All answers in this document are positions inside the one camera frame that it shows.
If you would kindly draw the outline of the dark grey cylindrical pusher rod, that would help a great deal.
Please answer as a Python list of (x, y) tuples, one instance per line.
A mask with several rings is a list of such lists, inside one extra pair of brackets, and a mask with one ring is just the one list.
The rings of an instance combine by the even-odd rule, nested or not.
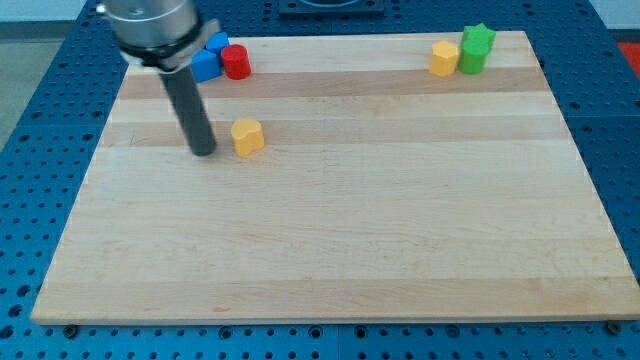
[(161, 74), (160, 79), (191, 153), (196, 156), (211, 155), (217, 142), (191, 67)]

